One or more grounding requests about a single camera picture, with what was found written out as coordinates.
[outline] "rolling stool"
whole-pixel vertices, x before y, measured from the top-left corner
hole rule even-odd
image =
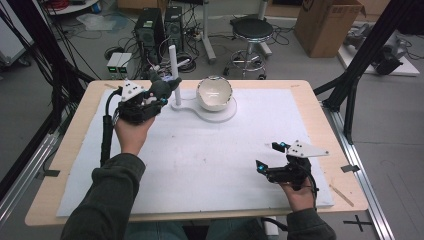
[[[262,70],[258,79],[266,79],[265,61],[262,55],[253,51],[255,43],[265,42],[271,38],[274,29],[271,24],[255,18],[245,18],[234,23],[233,34],[237,38],[246,39],[247,49],[239,50],[231,55],[230,61],[224,69],[223,74],[228,76],[230,71],[229,66],[233,65],[243,70],[243,78],[246,72]]]

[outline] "ceramic bowl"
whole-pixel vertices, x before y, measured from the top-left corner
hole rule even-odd
[[[209,111],[224,110],[233,94],[230,83],[222,77],[211,76],[203,79],[197,85],[197,100],[204,109]]]

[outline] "gray floor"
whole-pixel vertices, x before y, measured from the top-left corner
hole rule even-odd
[[[71,19],[63,22],[78,33],[72,43],[101,79],[109,79],[104,51],[118,45],[121,38],[131,37],[134,23],[126,18],[112,15],[119,21],[121,29],[111,32],[86,32]],[[211,35],[229,35],[231,17],[211,20]],[[295,20],[269,19],[280,27],[292,27]],[[307,80],[313,88],[333,80],[343,73],[344,68],[337,57],[311,59],[299,45],[293,32],[282,33],[288,45],[272,44],[273,55],[267,59],[267,79]],[[405,36],[413,44],[409,51],[424,55],[424,40],[417,36]],[[184,80],[201,79],[209,75],[221,75],[230,56],[246,45],[240,40],[221,37],[211,38],[217,62],[209,65],[201,43],[197,44],[200,56],[197,69],[192,73],[180,74]],[[90,69],[77,60],[82,71],[92,74]],[[423,60],[411,60],[424,72]],[[0,177],[3,177],[35,131],[51,110],[49,105],[51,88],[44,81],[34,64],[31,67],[14,65],[10,71],[0,73],[0,133],[2,156]],[[370,178],[381,207],[389,221],[396,239],[422,239],[424,237],[424,75],[418,77],[376,76],[364,74],[357,93],[357,104],[353,123],[353,140],[365,170]],[[257,73],[247,78],[255,79]],[[238,71],[231,71],[228,79],[240,79]],[[329,93],[318,96],[326,99]],[[33,228],[25,226],[26,212],[37,192],[41,180],[35,179],[4,227],[0,239],[57,239],[61,227]],[[376,239],[373,227],[344,224],[355,221],[355,215],[369,222],[367,212],[323,214],[338,233],[339,239]]]

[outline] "computer tower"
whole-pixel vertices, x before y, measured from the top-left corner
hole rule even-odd
[[[165,12],[165,32],[168,39],[168,46],[175,45],[178,52],[184,51],[184,34],[183,34],[183,10],[180,6],[170,6]]]
[[[165,30],[160,8],[143,8],[134,27],[136,40],[153,64],[159,64],[166,50]]]

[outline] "green sleeve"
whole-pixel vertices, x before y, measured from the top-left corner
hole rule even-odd
[[[66,222],[61,239],[123,239],[145,169],[132,154],[119,154],[94,169],[93,183]]]

